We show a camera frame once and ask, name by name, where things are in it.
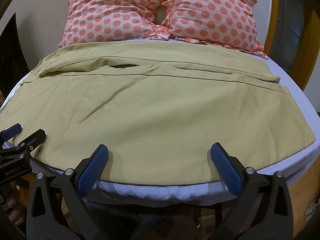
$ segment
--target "pillow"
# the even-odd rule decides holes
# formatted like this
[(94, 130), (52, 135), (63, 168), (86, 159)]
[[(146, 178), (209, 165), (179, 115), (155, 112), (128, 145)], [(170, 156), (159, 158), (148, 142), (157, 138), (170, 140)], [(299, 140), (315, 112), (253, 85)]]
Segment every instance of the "pillow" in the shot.
[(257, 0), (164, 0), (163, 25), (172, 38), (223, 46), (267, 59), (257, 39), (252, 6)]
[(69, 14), (59, 47), (132, 38), (168, 40), (164, 26), (155, 25), (162, 0), (69, 0)]

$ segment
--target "mattress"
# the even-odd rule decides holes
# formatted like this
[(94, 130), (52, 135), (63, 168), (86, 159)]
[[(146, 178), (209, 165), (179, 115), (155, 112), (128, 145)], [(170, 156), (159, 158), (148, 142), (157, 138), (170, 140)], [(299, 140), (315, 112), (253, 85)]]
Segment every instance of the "mattress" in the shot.
[[(271, 59), (264, 60), (274, 75), (280, 76), (280, 85), (288, 87), (292, 97), (303, 113), (308, 125), (316, 136), (316, 141), (300, 152), (286, 158), (278, 163), (259, 170), (259, 173), (273, 174), (275, 171), (282, 171), (291, 185), (299, 179), (304, 172), (313, 164), (320, 153), (320, 118), (311, 103), (294, 83), (294, 81)], [(4, 103), (11, 98), (17, 86), (12, 90)], [(63, 171), (45, 166), (39, 161), (32, 159), (33, 172), (44, 172), (47, 175), (62, 173)], [(97, 181), (91, 194), (86, 199), (106, 204), (138, 204), (144, 206), (161, 207), (176, 203), (190, 203), (195, 205), (212, 205), (235, 198), (231, 195), (223, 183), (211, 182), (191, 186), (136, 186), (119, 183)]]

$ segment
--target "human hand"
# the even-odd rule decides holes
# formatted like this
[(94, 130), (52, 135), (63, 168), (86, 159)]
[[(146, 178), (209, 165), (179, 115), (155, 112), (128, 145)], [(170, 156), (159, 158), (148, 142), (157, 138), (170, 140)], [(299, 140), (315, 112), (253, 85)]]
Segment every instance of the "human hand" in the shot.
[(9, 213), (9, 219), (14, 222), (16, 225), (20, 225), (25, 220), (25, 215), (23, 212), (23, 206), (19, 202), (20, 193), (17, 189), (17, 185), (15, 182), (10, 183), (11, 186), (11, 193), (6, 199), (6, 204), (8, 208), (12, 208)]

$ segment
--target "khaki fabric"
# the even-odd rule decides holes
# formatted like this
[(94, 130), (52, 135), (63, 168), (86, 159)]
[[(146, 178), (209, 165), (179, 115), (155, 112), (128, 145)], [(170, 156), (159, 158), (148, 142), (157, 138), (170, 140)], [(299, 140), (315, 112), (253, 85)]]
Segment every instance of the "khaki fabric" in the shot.
[[(113, 67), (132, 64), (131, 67)], [(178, 42), (66, 46), (46, 57), (0, 113), (19, 122), (17, 144), (41, 128), (33, 155), (65, 170), (99, 144), (105, 181), (190, 185), (220, 180), (210, 147), (220, 142), (260, 169), (315, 141), (288, 89), (265, 62), (241, 52)]]

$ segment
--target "metal screw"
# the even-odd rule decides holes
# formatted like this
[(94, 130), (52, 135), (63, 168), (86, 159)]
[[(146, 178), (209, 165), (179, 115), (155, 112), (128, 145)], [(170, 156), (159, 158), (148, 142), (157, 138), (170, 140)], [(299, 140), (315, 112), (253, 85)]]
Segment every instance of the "metal screw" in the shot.
[(245, 171), (248, 173), (248, 174), (254, 174), (254, 168), (252, 168), (252, 167), (247, 167), (246, 169), (245, 169)]
[(42, 172), (37, 174), (37, 179), (42, 179), (42, 177), (43, 177), (43, 173)]
[(73, 169), (67, 169), (64, 173), (65, 173), (67, 176), (70, 176), (70, 175), (73, 173)]
[(277, 171), (276, 172), (276, 175), (279, 177), (279, 178), (282, 178), (283, 177), (283, 173), (281, 171)]

